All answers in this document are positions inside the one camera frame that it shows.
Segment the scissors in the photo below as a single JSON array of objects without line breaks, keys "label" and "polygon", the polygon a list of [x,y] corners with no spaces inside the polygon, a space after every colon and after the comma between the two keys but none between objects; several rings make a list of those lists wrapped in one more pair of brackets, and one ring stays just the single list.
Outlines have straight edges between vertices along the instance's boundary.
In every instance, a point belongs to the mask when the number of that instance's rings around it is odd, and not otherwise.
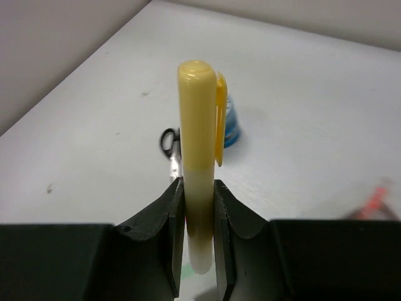
[{"label": "scissors", "polygon": [[[164,145],[171,140],[168,148]],[[170,160],[170,180],[173,182],[176,178],[182,175],[181,172],[181,142],[180,142],[180,129],[167,129],[160,137],[160,149],[163,154]]]}]

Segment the white table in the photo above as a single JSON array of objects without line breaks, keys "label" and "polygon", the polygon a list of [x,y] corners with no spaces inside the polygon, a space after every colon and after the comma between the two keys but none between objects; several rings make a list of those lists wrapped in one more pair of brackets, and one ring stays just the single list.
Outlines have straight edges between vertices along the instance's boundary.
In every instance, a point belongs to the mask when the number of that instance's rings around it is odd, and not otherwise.
[{"label": "white table", "polygon": [[216,170],[265,218],[383,176],[401,195],[401,54],[152,1],[0,137],[0,221],[119,223],[169,185],[176,71],[223,72],[242,137]]}]

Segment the highlighter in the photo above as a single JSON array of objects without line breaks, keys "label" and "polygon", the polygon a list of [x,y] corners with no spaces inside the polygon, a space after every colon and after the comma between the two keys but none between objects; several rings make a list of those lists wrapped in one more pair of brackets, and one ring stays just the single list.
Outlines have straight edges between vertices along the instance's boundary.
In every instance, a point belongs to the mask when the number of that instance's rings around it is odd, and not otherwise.
[{"label": "highlighter", "polygon": [[205,274],[212,265],[214,161],[222,165],[227,85],[206,62],[185,61],[178,87],[189,260]]}]

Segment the scissor handle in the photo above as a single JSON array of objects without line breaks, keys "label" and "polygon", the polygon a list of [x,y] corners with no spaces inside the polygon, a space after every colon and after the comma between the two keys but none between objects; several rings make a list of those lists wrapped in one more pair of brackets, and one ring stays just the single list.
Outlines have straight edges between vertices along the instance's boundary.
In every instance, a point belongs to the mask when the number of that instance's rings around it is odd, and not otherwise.
[{"label": "scissor handle", "polygon": [[[168,147],[168,148],[165,149],[165,148],[164,148],[164,141],[166,140],[166,138],[167,138],[169,135],[173,135],[173,136],[172,136],[172,140],[171,140],[171,145],[170,145],[170,147]],[[173,146],[174,146],[174,143],[175,143],[176,141],[179,142],[179,140],[180,140],[180,134],[178,133],[178,135],[177,135],[177,134],[175,133],[175,130],[174,130],[174,129],[171,129],[171,128],[166,129],[166,130],[163,132],[162,136],[160,137],[160,141],[159,141],[160,149],[162,150],[162,152],[164,153],[164,155],[165,155],[168,159],[170,159],[170,157],[171,157],[172,154],[173,154]]]}]

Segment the yellow cap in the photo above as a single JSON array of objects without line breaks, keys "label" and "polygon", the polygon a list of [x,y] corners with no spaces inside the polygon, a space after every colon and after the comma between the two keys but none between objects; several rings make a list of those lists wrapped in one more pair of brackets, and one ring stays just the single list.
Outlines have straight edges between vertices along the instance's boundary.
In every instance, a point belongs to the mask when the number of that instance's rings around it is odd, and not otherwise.
[{"label": "yellow cap", "polygon": [[227,85],[204,61],[178,68],[183,165],[202,170],[222,165],[226,130]]}]

